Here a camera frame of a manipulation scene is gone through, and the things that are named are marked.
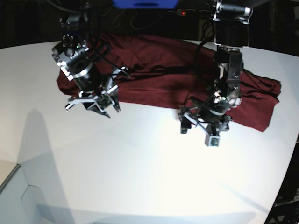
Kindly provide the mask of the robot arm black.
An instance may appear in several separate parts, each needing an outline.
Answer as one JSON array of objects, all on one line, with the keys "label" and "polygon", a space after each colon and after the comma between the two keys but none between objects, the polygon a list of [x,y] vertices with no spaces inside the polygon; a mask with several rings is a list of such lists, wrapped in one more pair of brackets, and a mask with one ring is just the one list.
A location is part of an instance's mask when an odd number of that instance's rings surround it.
[{"label": "robot arm black", "polygon": [[99,28],[92,29],[93,9],[87,1],[80,1],[74,9],[66,8],[59,0],[48,3],[62,13],[62,40],[52,48],[52,58],[65,78],[78,88],[65,109],[82,104],[86,110],[106,117],[110,106],[120,112],[115,81],[119,76],[128,77],[128,68],[107,59],[111,45],[100,38]]},{"label": "robot arm black", "polygon": [[180,108],[180,132],[186,134],[192,125],[200,126],[207,135],[216,137],[228,128],[231,119],[227,111],[242,102],[240,76],[244,63],[240,49],[249,46],[249,21],[253,9],[240,0],[213,1],[214,63],[218,76],[213,94],[205,101],[191,97],[193,107]]}]

